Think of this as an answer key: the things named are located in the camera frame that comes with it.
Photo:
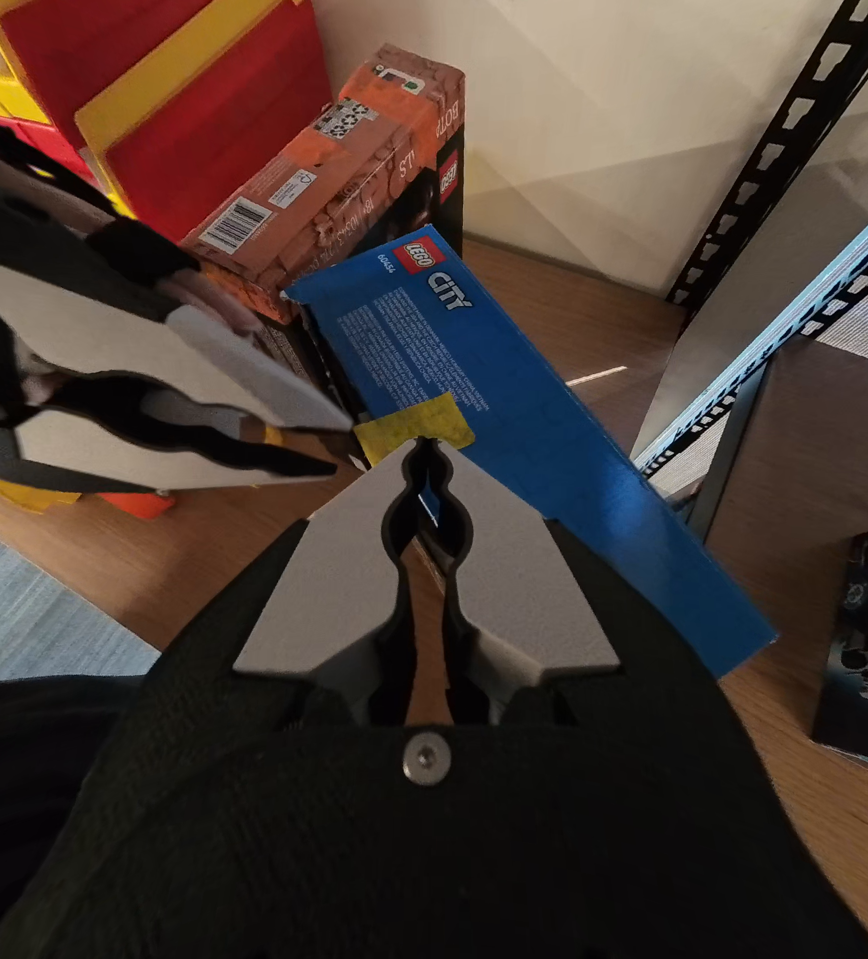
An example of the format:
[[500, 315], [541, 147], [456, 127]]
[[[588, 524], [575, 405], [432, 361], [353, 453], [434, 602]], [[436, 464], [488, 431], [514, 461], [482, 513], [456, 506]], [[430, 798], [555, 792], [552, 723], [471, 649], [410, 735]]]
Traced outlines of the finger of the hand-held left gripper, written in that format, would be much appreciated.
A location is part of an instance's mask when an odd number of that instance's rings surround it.
[[140, 378], [73, 378], [14, 428], [20, 458], [143, 488], [208, 489], [314, 482], [337, 464], [289, 446], [245, 439], [261, 413], [200, 403]]
[[110, 270], [52, 270], [77, 289], [0, 262], [0, 433], [74, 442], [242, 442], [260, 421], [340, 437], [352, 417], [199, 307]]

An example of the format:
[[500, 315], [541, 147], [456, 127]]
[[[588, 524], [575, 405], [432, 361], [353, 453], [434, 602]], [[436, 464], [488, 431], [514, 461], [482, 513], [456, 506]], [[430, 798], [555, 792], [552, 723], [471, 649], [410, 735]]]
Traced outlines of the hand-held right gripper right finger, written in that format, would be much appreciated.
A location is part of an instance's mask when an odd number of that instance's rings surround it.
[[454, 723], [497, 724], [525, 689], [618, 672], [551, 523], [460, 451], [431, 440], [428, 452], [452, 557], [442, 634]]

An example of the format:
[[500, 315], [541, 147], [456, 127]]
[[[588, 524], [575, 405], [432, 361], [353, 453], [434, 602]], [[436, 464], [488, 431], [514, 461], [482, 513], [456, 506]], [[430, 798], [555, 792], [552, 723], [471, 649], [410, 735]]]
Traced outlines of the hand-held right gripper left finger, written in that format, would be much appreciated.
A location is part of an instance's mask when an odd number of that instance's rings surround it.
[[360, 722], [404, 723], [417, 651], [403, 556], [429, 455], [429, 440], [407, 440], [310, 516], [236, 673], [305, 681], [338, 693]]

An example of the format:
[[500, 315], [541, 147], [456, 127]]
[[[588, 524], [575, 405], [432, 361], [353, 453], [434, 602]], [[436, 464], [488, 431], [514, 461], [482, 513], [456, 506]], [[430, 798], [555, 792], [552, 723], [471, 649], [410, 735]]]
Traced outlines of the blue toy brick box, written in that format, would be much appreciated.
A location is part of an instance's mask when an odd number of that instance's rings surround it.
[[563, 522], [722, 678], [776, 630], [709, 556], [475, 273], [431, 226], [282, 292], [366, 422], [449, 392], [473, 463]]

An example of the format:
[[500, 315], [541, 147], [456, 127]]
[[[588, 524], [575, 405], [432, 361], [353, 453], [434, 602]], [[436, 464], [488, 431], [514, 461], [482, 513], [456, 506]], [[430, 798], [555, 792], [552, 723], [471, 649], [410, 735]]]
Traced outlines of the yellow tape strip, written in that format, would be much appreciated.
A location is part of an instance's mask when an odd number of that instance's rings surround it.
[[358, 424], [354, 435], [372, 467], [416, 438], [441, 440], [458, 450], [475, 441], [472, 428], [449, 392]]

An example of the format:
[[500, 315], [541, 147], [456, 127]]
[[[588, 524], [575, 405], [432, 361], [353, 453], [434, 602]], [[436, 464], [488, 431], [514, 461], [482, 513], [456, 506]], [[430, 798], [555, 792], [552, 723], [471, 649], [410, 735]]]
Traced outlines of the wooden desk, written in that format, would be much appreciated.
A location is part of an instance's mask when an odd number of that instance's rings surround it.
[[[622, 449], [632, 451], [681, 310], [472, 239], [464, 257], [565, 380], [627, 368], [581, 386], [579, 394]], [[355, 475], [342, 466], [327, 482], [183, 494], [152, 522], [92, 497], [43, 515], [0, 499], [0, 541], [141, 640], [164, 648], [264, 547]], [[758, 571], [752, 580], [733, 577], [780, 636], [724, 687], [801, 836], [868, 927], [868, 771], [809, 737], [850, 540]]]

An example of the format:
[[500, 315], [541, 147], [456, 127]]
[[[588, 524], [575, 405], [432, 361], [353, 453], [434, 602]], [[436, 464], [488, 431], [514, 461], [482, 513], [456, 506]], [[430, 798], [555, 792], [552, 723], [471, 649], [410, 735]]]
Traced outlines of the person's left hand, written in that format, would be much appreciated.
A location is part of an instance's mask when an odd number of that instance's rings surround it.
[[160, 280], [156, 288], [201, 310], [240, 337], [246, 338], [263, 326], [254, 312], [198, 270], [177, 270]]

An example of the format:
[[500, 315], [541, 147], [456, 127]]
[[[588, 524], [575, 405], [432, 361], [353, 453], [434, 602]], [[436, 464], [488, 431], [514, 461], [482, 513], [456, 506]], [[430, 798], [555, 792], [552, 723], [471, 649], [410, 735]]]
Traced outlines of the blue rug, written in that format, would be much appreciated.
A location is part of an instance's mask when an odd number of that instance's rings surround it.
[[0, 543], [0, 682], [146, 674], [160, 654]]

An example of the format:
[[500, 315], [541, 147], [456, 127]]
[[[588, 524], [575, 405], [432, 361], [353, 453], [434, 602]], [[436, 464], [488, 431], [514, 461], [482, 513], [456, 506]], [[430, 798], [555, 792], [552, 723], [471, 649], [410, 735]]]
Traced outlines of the red box with yellow border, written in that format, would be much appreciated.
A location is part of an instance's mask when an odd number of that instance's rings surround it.
[[0, 2], [0, 51], [50, 123], [76, 149], [75, 115], [177, 31], [206, 30], [209, 51], [254, 27], [277, 2]]
[[181, 242], [331, 97], [311, 2], [208, 2], [73, 115], [140, 222]]

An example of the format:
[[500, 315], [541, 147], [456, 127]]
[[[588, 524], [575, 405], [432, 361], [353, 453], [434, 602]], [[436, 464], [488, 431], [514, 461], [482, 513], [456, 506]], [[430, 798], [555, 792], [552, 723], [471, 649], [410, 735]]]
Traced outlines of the orange brown toy box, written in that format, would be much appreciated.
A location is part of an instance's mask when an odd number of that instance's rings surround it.
[[219, 203], [182, 246], [260, 317], [260, 351], [307, 377], [282, 292], [433, 226], [464, 245], [466, 74], [386, 43], [336, 102]]

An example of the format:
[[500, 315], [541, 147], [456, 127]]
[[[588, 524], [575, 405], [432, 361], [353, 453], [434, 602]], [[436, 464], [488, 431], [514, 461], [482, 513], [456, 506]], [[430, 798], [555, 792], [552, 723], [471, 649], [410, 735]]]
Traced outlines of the brown wooden board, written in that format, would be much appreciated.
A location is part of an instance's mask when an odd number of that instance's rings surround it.
[[772, 358], [706, 545], [738, 581], [868, 530], [868, 358], [797, 338]]

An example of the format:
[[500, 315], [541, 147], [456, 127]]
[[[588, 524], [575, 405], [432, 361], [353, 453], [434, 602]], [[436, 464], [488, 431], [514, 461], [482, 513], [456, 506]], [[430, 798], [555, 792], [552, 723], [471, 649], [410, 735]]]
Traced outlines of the dark cloth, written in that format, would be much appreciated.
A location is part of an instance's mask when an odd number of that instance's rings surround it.
[[0, 681], [0, 920], [38, 872], [143, 676]]

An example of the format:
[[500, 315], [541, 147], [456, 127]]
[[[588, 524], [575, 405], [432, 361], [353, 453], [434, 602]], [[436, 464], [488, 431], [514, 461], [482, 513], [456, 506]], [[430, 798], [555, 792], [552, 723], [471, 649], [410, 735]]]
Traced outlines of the black metal shelf rack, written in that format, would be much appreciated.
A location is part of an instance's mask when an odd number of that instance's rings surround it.
[[868, 210], [826, 177], [787, 194], [694, 315], [634, 465], [664, 495], [701, 477], [745, 389], [783, 348], [807, 341], [868, 359]]

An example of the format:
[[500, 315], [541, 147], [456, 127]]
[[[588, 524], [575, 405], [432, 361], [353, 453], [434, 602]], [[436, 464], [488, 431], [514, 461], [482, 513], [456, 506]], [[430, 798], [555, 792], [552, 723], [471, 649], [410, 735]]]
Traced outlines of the black metal shelf post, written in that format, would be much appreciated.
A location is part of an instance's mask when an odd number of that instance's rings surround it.
[[685, 325], [737, 263], [868, 80], [868, 2], [842, 2], [730, 184], [666, 300]]

